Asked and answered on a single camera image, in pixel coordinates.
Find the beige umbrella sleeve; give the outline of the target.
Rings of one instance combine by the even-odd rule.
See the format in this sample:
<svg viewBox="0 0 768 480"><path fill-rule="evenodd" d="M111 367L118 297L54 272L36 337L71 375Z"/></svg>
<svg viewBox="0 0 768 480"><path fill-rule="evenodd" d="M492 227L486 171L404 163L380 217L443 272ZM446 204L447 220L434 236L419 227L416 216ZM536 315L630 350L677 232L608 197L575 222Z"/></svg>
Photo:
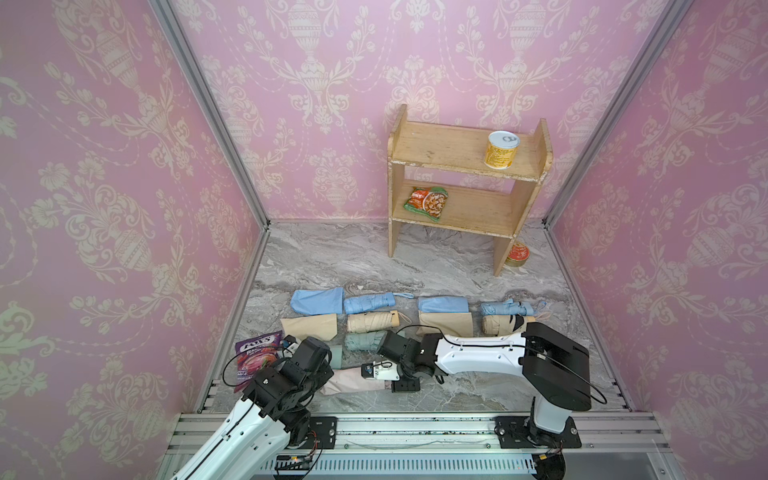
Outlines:
<svg viewBox="0 0 768 480"><path fill-rule="evenodd" d="M417 335L443 332L456 337L473 337L474 326L472 315L466 313L419 313Z"/></svg>

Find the pink sleeved umbrella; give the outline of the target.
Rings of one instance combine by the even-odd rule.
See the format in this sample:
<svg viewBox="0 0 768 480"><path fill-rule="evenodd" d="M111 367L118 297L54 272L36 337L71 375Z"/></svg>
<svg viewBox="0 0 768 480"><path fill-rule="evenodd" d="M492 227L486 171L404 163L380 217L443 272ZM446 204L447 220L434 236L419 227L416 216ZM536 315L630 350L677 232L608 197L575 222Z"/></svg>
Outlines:
<svg viewBox="0 0 768 480"><path fill-rule="evenodd" d="M359 368L335 371L333 376L323 385L320 393L333 396L346 393L360 393L386 390L391 386L388 380L364 378Z"/></svg>

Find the blue sleeved umbrella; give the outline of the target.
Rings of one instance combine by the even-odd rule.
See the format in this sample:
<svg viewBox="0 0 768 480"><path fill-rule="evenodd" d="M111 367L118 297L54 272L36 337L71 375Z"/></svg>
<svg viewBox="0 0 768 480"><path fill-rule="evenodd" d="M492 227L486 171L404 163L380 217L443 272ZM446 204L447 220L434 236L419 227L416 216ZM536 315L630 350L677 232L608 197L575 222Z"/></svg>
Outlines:
<svg viewBox="0 0 768 480"><path fill-rule="evenodd" d="M290 300L294 312L303 316L343 313L344 289L296 290Z"/></svg>

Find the green sleeved umbrella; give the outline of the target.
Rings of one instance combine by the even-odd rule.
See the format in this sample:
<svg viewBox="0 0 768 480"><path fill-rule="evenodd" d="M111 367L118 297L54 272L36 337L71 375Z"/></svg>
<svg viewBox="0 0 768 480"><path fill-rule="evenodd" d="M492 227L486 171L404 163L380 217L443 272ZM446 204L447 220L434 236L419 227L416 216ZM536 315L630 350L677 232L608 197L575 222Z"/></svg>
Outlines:
<svg viewBox="0 0 768 480"><path fill-rule="evenodd" d="M342 363L343 363L343 346L331 345L330 352L331 352L331 360L330 360L331 368L334 371L340 370L342 368Z"/></svg>

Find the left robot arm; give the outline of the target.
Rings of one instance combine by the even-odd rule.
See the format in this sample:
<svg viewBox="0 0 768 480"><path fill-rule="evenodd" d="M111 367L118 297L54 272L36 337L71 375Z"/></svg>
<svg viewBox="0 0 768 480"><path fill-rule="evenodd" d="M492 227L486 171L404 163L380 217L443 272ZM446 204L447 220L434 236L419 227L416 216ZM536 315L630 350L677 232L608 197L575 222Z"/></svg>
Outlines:
<svg viewBox="0 0 768 480"><path fill-rule="evenodd" d="M308 337L296 350L257 371L214 434L174 475L176 479L250 479L310 433L307 405L333 376L332 352Z"/></svg>

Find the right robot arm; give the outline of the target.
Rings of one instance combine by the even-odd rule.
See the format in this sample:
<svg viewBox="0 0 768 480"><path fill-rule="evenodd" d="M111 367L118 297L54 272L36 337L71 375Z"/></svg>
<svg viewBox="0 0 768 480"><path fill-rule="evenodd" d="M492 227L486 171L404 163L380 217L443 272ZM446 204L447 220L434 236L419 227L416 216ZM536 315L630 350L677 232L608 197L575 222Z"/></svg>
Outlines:
<svg viewBox="0 0 768 480"><path fill-rule="evenodd" d="M526 380L536 391L529 415L495 419L495 434L507 449L578 449L582 442L572 414L607 403L590 381L588 349L539 322L502 337L462 338L437 327L420 340L388 332L376 353L395 367L399 383L468 372Z"/></svg>

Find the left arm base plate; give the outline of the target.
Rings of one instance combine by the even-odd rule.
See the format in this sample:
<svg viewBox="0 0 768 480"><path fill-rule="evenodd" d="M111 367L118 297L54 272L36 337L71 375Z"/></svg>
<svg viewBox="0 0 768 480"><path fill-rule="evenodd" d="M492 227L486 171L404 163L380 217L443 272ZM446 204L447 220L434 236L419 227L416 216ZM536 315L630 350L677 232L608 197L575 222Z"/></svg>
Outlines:
<svg viewBox="0 0 768 480"><path fill-rule="evenodd" d="M308 424L291 437L291 450L333 450L336 445L339 418L336 416L312 416Z"/></svg>

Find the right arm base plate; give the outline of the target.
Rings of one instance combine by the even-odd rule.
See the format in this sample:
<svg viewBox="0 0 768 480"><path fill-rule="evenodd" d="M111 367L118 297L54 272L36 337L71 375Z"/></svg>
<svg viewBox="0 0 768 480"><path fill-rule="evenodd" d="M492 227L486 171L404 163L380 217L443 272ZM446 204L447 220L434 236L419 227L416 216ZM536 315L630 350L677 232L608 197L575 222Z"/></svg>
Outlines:
<svg viewBox="0 0 768 480"><path fill-rule="evenodd" d="M574 420L568 417L562 433L552 433L533 425L530 416L497 416L494 433L502 449L579 449L582 441Z"/></svg>

